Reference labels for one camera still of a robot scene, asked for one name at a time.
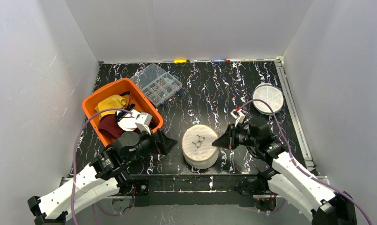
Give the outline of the white mesh bag beige trim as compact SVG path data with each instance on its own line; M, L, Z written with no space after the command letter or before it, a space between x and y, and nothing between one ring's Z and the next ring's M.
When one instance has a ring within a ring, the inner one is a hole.
M212 145L218 134L209 126L198 124L186 130L182 151L187 164L196 169L208 169L219 156L219 148Z

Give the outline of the maroon bra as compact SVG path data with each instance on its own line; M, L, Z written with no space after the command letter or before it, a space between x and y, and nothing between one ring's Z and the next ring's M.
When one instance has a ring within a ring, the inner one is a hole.
M103 135L108 135L114 139L120 138L124 130L118 125L115 114L103 116L98 124L98 130Z

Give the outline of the white mesh bag blue trim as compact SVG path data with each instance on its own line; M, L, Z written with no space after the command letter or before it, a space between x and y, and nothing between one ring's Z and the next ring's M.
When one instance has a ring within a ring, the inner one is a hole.
M262 83L259 84L253 94L253 99L260 99L266 102L272 109L274 113L279 112L284 105L284 96L281 89L269 84ZM271 110L261 101L253 101L254 107L262 114L272 115Z

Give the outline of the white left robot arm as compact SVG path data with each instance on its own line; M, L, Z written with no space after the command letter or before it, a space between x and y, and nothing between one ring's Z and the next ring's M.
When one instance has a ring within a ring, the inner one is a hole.
M77 212L108 196L133 196L140 183L128 172L130 164L146 153L167 155L177 143L160 129L156 133L124 132L66 183L28 200L34 223L64 225Z

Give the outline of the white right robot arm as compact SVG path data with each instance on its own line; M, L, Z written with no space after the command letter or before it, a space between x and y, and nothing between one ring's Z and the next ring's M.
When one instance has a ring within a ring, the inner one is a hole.
M212 143L235 149L246 146L269 168L257 174L257 186L283 197L304 214L313 225L357 224L354 204L346 192L332 190L321 183L294 157L272 133L267 123L229 124L225 133Z

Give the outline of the orange plastic basin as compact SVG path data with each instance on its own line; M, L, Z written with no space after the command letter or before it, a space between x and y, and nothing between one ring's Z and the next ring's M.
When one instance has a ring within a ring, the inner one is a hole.
M136 127L134 121L140 113L148 113L152 115L152 120L149 124L149 127L154 133L163 126L163 118L160 113L150 103L149 99L145 97L144 93L129 78L122 78L117 81L111 82L96 90L89 97L87 97L82 103L82 108L86 116L90 118L91 116L95 115L97 113L95 110L97 104L112 95L131 95L133 97L134 103L129 105L126 109L110 108L99 111L100 114L95 116L90 121L93 129L99 136L104 146L116 140L108 135L103 135L98 130L99 121L105 115L115 114L118 125L124 130L124 132L139 130Z

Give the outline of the yellow cloth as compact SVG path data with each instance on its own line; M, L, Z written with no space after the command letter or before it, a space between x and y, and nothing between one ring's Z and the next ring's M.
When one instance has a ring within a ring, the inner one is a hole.
M103 111L110 108L126 109L129 105L133 104L134 100L131 95L112 95L97 104L95 107L96 112Z

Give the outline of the clear plastic screw box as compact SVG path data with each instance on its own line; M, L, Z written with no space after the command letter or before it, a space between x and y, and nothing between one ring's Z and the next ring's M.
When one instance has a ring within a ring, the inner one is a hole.
M180 92L182 83L166 70L152 63L131 77L149 101L158 107Z

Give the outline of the yellow marker on wall edge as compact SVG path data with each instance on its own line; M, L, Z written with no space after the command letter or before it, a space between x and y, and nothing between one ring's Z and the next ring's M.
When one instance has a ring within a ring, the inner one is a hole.
M187 63L189 60L187 59L180 59L180 60L173 60L174 63Z

